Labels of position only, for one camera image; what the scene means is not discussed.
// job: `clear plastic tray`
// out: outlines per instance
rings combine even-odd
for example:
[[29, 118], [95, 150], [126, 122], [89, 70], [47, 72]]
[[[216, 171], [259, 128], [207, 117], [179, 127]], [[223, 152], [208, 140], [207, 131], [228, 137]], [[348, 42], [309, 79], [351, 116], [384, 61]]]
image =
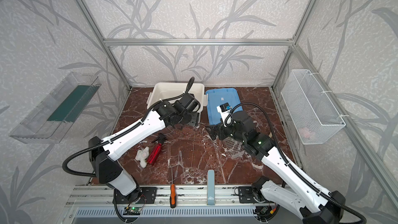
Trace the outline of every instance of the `clear plastic tray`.
[[23, 143], [59, 143], [100, 86], [98, 76], [71, 72], [10, 136]]

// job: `blue plastic lid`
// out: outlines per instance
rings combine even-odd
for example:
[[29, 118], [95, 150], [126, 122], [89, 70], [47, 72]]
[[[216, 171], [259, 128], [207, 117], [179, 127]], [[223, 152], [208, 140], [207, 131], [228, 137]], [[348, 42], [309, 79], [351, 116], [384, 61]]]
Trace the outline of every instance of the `blue plastic lid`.
[[[217, 112], [217, 107], [224, 103], [228, 103], [231, 108], [240, 104], [238, 92], [235, 88], [218, 88], [206, 91], [207, 96], [207, 115], [209, 124], [221, 123], [221, 114]], [[235, 112], [242, 111], [242, 107], [238, 107]]]

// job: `wall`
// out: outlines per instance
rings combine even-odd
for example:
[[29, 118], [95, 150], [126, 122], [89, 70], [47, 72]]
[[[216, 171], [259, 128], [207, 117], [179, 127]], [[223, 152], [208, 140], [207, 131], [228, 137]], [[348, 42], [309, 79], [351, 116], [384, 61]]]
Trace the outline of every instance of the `wall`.
[[[106, 135], [127, 96], [73, 0], [0, 0], [0, 222], [55, 223], [75, 185], [63, 160]], [[8, 134], [70, 72], [102, 83], [59, 144], [23, 144]], [[87, 156], [71, 167], [90, 172]]]
[[[291, 38], [308, 1], [85, 0], [105, 38], [199, 39]], [[122, 46], [113, 52], [132, 85], [187, 81], [192, 76], [206, 85], [272, 85], [286, 50]]]
[[[113, 49], [130, 84], [145, 87], [157, 82], [188, 81], [192, 76], [205, 85], [272, 85], [286, 51], [286, 46], [118, 46]], [[212, 54], [221, 55], [213, 59]]]
[[[397, 12], [397, 0], [320, 0], [298, 44], [398, 179]], [[300, 68], [293, 57], [277, 92], [289, 69]], [[304, 146], [294, 126], [290, 129], [315, 180], [341, 191], [368, 223], [398, 223], [396, 210], [344, 130], [325, 144]]]

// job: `white wire basket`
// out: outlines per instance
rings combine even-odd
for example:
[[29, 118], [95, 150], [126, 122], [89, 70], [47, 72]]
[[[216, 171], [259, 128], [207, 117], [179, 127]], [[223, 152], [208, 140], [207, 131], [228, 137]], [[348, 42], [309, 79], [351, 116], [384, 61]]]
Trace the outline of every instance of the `white wire basket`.
[[346, 126], [308, 69], [291, 70], [281, 94], [303, 144], [323, 144]]

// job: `stuffed animal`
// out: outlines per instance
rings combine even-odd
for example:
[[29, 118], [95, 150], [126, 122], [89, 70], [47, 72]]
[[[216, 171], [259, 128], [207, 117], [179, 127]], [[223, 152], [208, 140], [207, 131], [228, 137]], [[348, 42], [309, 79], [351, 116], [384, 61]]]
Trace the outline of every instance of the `stuffed animal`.
[[135, 156], [135, 160], [140, 161], [140, 165], [142, 168], [147, 166], [147, 162], [145, 161], [149, 156], [149, 147], [145, 147], [145, 149], [140, 149], [137, 151], [137, 155]]

